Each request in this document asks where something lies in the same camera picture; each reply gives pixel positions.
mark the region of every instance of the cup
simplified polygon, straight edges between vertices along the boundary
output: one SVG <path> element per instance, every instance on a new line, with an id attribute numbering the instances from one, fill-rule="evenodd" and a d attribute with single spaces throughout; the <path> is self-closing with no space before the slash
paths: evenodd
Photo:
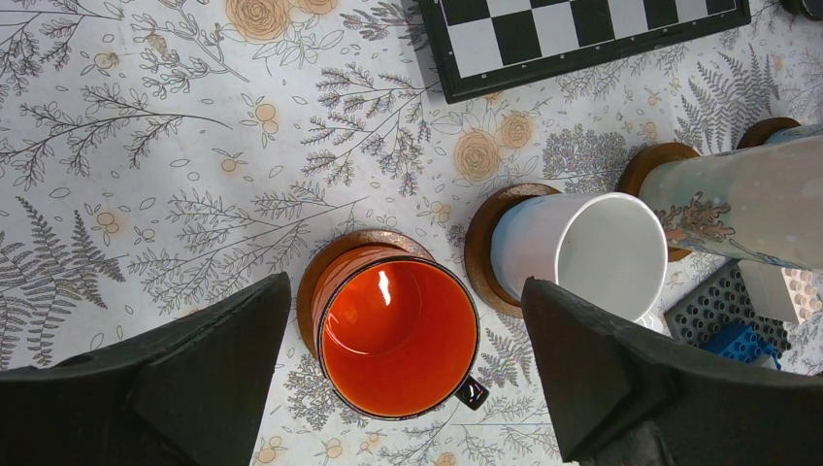
<path id="1" fill-rule="evenodd" d="M 631 321 L 655 306 L 666 263 L 660 220 L 618 192 L 528 199 L 503 215 L 491 242 L 495 278 L 517 300 L 535 277 Z"/>
<path id="2" fill-rule="evenodd" d="M 469 375 L 475 303 L 432 260 L 383 245 L 341 254 L 318 279 L 312 326 L 323 374 L 362 415 L 421 416 L 452 395 L 476 410 L 488 397 Z"/>

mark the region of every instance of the black mug handle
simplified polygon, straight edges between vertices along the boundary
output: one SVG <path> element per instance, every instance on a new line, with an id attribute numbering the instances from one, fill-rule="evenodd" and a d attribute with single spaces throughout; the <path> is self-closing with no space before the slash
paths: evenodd
<path id="1" fill-rule="evenodd" d="M 488 390 L 472 376 L 468 376 L 460 385 L 460 388 L 457 388 L 454 396 L 462 401 L 464 405 L 477 411 L 488 398 Z"/>

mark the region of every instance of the table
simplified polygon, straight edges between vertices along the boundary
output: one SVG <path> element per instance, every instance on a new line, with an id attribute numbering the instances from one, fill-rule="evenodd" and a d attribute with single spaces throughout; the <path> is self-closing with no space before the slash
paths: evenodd
<path id="1" fill-rule="evenodd" d="M 0 369 L 116 343 L 273 271 L 296 290 L 353 229 L 408 234 L 465 277 L 466 227 L 499 188 L 606 191 L 644 145 L 708 154 L 768 114 L 817 120 L 823 30 L 751 3 L 743 29 L 450 106 L 410 0 L 7 4 Z M 721 262 L 672 264 L 643 324 L 665 333 L 662 312 Z M 522 321 L 479 311 L 484 409 L 402 423 L 347 410 L 292 319 L 250 462 L 561 463 Z M 820 318 L 790 326 L 786 369 L 823 370 Z"/>

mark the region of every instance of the brown coaster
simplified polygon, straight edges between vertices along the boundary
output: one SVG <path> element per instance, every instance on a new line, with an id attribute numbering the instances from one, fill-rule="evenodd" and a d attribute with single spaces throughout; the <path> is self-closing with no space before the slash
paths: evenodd
<path id="1" fill-rule="evenodd" d="M 796 128 L 800 124 L 793 118 L 777 117 L 768 118 L 754 123 L 741 138 L 738 149 L 756 148 L 763 146 L 766 141 L 777 131 L 783 129 Z"/>
<path id="2" fill-rule="evenodd" d="M 491 268 L 491 236 L 500 218 L 517 204 L 538 196 L 560 191 L 545 184 L 518 184 L 501 189 L 486 199 L 477 209 L 463 247 L 463 260 L 469 283 L 489 307 L 507 316 L 523 318 L 520 302 L 506 293 Z"/>
<path id="3" fill-rule="evenodd" d="M 617 190 L 640 197 L 641 186 L 652 170 L 664 163 L 699 157 L 696 150 L 681 143 L 666 143 L 638 152 L 617 182 Z M 692 253 L 691 250 L 669 247 L 669 262 L 677 262 Z"/>
<path id="4" fill-rule="evenodd" d="M 312 296 L 320 274 L 344 252 L 371 245 L 390 246 L 409 252 L 417 257 L 434 260 L 432 254 L 420 243 L 395 231 L 355 231 L 345 234 L 326 245 L 309 263 L 309 267 L 306 268 L 306 272 L 300 280 L 300 286 L 297 288 L 297 324 L 300 327 L 303 343 L 306 344 L 306 348 L 314 357 L 317 357 L 317 348 L 314 347 L 314 335 L 312 333 Z"/>

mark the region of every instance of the orange mug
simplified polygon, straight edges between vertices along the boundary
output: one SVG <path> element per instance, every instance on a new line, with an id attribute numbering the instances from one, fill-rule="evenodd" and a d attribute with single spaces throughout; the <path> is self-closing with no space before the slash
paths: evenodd
<path id="1" fill-rule="evenodd" d="M 337 395 L 365 416 L 421 416 L 455 395 L 476 410 L 488 390 L 469 371 L 477 309 L 437 262 L 390 246 L 338 256 L 312 296 L 317 357 Z"/>

